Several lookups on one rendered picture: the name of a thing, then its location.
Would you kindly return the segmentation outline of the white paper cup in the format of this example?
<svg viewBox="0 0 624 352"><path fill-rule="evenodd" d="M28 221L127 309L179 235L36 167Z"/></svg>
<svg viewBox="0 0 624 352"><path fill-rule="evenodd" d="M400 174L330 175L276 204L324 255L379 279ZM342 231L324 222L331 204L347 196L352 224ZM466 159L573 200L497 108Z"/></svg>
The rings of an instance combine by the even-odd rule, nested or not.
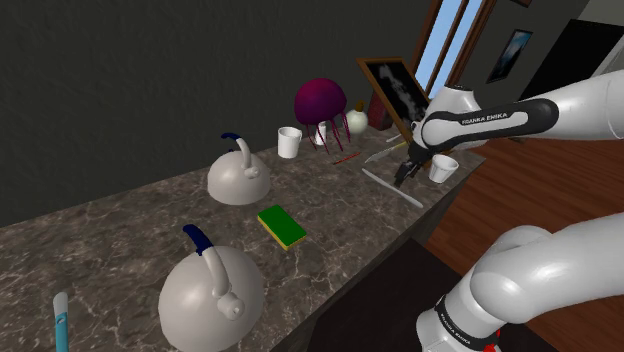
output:
<svg viewBox="0 0 624 352"><path fill-rule="evenodd" d="M443 154L436 154L432 158L431 167L429 170L429 179L432 182L441 184L444 183L459 167L459 163Z"/></svg>

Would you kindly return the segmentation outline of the long white knife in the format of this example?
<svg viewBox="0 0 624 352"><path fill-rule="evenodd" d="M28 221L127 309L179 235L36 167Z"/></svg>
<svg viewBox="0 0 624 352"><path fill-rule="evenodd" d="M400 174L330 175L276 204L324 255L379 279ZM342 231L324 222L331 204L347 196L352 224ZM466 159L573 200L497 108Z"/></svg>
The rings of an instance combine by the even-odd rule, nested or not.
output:
<svg viewBox="0 0 624 352"><path fill-rule="evenodd" d="M413 204L414 206L418 207L418 208L424 208L424 205L416 200L415 198L409 196L408 194L402 192L401 190L395 188L394 186L390 185L389 183L385 182L383 179L381 179L380 177L376 176L375 174L373 174L372 172L368 171L365 168L362 168L361 171L368 176L369 178L371 178L373 181L377 182L378 184L380 184L381 186L395 192L396 194L398 194L399 196L401 196L403 199L405 199L406 201L408 201L409 203Z"/></svg>

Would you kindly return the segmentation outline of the red box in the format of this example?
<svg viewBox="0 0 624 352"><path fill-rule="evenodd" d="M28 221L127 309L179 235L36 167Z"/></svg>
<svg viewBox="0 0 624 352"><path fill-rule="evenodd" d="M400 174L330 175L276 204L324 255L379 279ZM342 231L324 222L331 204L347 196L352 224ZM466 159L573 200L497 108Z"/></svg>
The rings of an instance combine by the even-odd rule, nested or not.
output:
<svg viewBox="0 0 624 352"><path fill-rule="evenodd" d="M367 116L369 126L379 131L387 130L393 125L391 116L376 92L371 95Z"/></svg>

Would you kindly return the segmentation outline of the round white bottle brown cork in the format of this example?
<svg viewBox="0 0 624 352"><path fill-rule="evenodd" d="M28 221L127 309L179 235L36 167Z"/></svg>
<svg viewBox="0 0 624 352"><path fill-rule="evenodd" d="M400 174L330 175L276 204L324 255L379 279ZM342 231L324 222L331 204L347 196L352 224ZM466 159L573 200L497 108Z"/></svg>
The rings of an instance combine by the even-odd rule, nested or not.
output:
<svg viewBox="0 0 624 352"><path fill-rule="evenodd" d="M347 126L351 135L362 134L368 126L368 117L364 112L365 102L360 100L355 107L346 114Z"/></svg>

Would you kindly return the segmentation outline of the brown framed dark picture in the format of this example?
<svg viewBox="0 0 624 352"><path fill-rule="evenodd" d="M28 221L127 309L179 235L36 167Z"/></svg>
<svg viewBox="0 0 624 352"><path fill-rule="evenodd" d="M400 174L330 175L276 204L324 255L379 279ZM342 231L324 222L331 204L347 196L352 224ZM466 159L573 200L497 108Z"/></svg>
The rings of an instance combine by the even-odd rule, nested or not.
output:
<svg viewBox="0 0 624 352"><path fill-rule="evenodd" d="M405 141L411 143L411 123L421 121L430 104L415 75L402 57L357 58L356 62Z"/></svg>

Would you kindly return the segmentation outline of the purple jellyfish figure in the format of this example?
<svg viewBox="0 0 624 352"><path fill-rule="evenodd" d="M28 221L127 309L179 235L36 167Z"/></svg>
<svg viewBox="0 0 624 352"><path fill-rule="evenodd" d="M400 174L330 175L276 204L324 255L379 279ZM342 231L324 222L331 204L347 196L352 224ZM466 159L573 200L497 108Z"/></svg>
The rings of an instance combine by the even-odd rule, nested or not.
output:
<svg viewBox="0 0 624 352"><path fill-rule="evenodd" d="M351 133L348 126L345 108L347 97L342 88L333 80L328 78L315 78L304 83L297 91L294 98L294 114L296 120L306 127L307 137L314 149L317 149L310 127L318 128L322 122L331 123L332 132L340 147L340 134L337 132L335 117L340 114L348 140L351 140Z"/></svg>

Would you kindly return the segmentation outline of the brown framed window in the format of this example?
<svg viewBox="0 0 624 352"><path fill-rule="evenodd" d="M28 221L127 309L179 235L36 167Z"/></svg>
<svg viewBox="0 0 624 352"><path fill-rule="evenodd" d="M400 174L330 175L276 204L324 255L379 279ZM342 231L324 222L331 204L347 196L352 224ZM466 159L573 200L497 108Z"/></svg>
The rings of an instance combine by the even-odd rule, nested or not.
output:
<svg viewBox="0 0 624 352"><path fill-rule="evenodd" d="M459 81L496 0L418 0L424 20L408 67L432 98Z"/></svg>

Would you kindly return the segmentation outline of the white mug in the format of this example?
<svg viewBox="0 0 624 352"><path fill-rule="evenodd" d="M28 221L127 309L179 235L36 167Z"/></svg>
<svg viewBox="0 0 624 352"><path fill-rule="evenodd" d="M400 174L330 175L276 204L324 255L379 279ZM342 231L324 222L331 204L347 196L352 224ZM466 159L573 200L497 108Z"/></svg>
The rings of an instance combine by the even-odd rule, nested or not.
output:
<svg viewBox="0 0 624 352"><path fill-rule="evenodd" d="M294 127L281 127L278 129L278 155L284 159L293 159L298 155L302 131Z"/></svg>

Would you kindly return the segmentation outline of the dark robot stand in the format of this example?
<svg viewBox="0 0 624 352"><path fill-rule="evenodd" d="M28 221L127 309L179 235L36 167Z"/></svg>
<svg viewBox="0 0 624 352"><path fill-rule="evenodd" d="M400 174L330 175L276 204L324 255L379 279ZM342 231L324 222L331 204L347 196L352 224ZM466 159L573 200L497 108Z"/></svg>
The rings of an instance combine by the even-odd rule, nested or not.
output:
<svg viewBox="0 0 624 352"><path fill-rule="evenodd" d="M334 302L270 352L421 352L418 315L450 291L460 275L407 240Z"/></svg>

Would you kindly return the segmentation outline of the green and yellow sponge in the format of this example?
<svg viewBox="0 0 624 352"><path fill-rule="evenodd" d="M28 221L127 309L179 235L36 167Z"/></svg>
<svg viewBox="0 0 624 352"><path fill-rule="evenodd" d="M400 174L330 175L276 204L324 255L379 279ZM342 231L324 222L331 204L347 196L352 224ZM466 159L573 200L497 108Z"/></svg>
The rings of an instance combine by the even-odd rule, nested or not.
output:
<svg viewBox="0 0 624 352"><path fill-rule="evenodd" d="M307 236L307 232L279 205L259 212L257 218L284 250L289 250Z"/></svg>

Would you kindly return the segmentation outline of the teal and white brush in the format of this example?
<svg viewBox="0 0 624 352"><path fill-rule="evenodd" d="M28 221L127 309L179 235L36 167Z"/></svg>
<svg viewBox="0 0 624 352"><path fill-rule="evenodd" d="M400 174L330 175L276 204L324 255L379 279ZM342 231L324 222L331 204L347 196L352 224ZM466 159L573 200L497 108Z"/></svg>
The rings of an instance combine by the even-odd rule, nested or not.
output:
<svg viewBox="0 0 624 352"><path fill-rule="evenodd" d="M68 340L68 294L59 292L53 298L55 318L55 349L56 352L69 352Z"/></svg>

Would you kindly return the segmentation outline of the dark framed wall picture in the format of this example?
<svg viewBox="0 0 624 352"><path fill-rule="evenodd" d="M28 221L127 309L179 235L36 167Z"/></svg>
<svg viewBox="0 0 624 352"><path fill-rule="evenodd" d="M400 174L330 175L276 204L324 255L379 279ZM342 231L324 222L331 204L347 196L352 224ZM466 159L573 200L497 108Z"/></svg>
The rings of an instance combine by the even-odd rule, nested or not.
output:
<svg viewBox="0 0 624 352"><path fill-rule="evenodd" d="M520 29L516 29L512 33L488 76L487 84L503 80L509 76L531 36L531 31Z"/></svg>

